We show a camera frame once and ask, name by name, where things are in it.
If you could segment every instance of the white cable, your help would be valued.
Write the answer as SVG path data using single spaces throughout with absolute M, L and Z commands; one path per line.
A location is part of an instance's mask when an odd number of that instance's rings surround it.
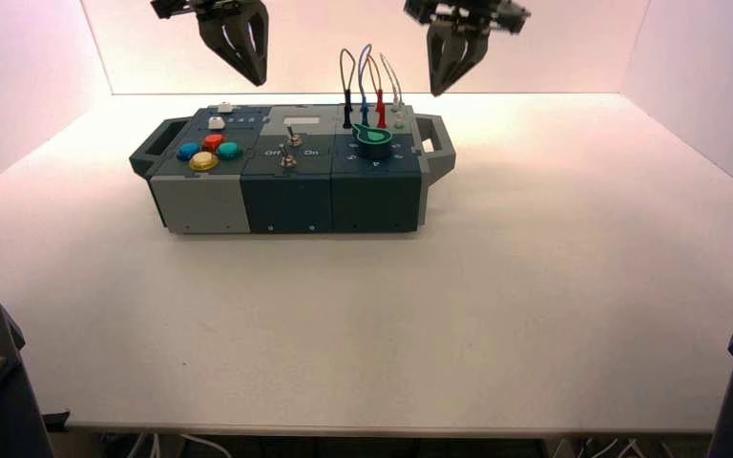
M 670 446 L 668 446 L 664 441 L 661 441 L 661 447 L 667 452 L 667 458 L 676 458 L 673 456 L 673 451 L 670 450 Z
M 639 448 L 639 444 L 637 444 L 636 439 L 631 439 L 631 449 L 639 455 L 639 458 L 645 458 L 644 453 L 642 453 L 642 450 Z
M 189 434 L 181 434 L 181 437 L 188 441 L 197 442 L 199 444 L 204 444 L 205 446 L 209 446 L 211 448 L 214 448 L 215 450 L 218 450 L 220 453 L 222 453 L 226 458 L 232 458 L 232 454 L 229 453 L 229 451 L 218 444 L 215 444 L 212 441 L 207 441 L 206 439 L 201 439 L 199 437 L 191 436 Z
M 153 444 L 150 446 L 150 458 L 158 457 L 158 434 L 153 435 Z
M 563 447 L 564 442 L 566 442 L 566 439 L 561 439 L 560 442 L 557 443 L 557 448 L 552 452 L 552 458 L 556 458 L 557 453 L 560 451 L 560 448 Z
M 392 85 L 392 105 L 397 107 L 397 85 L 394 84 L 394 78 L 392 77 L 391 73 L 389 72 L 389 66 L 387 65 L 387 57 L 382 53 L 379 52 L 379 55 L 381 56 L 381 63 L 384 64 L 384 71 L 387 73 L 387 76 L 389 77 L 389 83 Z
M 617 458 L 622 458 L 623 456 L 625 456 L 625 453 L 628 450 L 633 450 L 635 454 L 639 455 L 639 458 L 645 458 L 644 454 L 642 453 L 642 450 L 640 450 L 639 446 L 637 445 L 636 439 L 628 439 L 628 445 L 622 449 L 619 455 L 617 455 Z
M 588 438 L 588 439 L 586 439 L 586 442 L 583 443 L 583 445 L 580 447 L 580 453 L 577 454 L 577 457 L 576 458 L 583 458 L 583 453 L 586 452 L 586 447 L 588 447 L 589 444 L 592 443 L 592 440 L 594 440 L 594 438 Z
M 394 83 L 397 84 L 397 92 L 400 95 L 400 105 L 403 106 L 403 88 L 400 87 L 400 79 L 397 78 L 397 73 L 394 72 L 389 59 L 381 54 L 381 60 L 387 66 L 387 73 L 390 73 L 389 79 L 393 79 Z
M 139 448 L 141 448 L 141 445 L 144 443 L 144 438 L 147 436 L 147 434 L 139 434 L 139 437 L 136 439 L 136 443 L 131 448 L 131 451 L 128 453 L 127 458 L 134 458 L 136 456 L 136 453 L 138 452 Z
M 611 444 L 608 445 L 608 447 L 604 448 L 603 450 L 597 452 L 592 458 L 600 458 L 602 455 L 608 452 L 611 448 L 613 448 L 617 442 L 619 442 L 619 439 L 614 439 L 611 441 Z

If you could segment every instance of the rotary knob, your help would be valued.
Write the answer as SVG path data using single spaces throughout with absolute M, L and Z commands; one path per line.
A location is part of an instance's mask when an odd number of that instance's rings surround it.
M 371 160 L 391 156 L 392 132 L 364 124 L 353 124 L 352 136 L 358 142 L 358 156 Z

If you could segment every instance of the red button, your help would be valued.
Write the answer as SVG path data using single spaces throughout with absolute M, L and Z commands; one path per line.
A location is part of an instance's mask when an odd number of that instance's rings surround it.
M 203 146 L 212 153 L 214 153 L 215 150 L 218 149 L 221 143 L 223 143 L 223 135 L 218 134 L 208 135 L 203 140 Z

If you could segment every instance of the blue button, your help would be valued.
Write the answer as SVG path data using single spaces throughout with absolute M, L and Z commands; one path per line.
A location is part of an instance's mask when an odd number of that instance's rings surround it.
M 184 143 L 178 148 L 178 160 L 186 162 L 198 152 L 200 152 L 200 146 L 197 143 Z
M 223 143 L 218 147 L 218 157 L 223 160 L 234 159 L 240 153 L 238 144 L 234 142 Z

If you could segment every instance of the white tabletop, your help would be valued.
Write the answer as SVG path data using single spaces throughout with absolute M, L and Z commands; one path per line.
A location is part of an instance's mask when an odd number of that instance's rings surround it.
M 714 426 L 733 179 L 626 99 L 410 96 L 458 151 L 416 234 L 172 235 L 128 155 L 222 99 L 112 97 L 0 176 L 0 301 L 45 412 L 222 432 Z

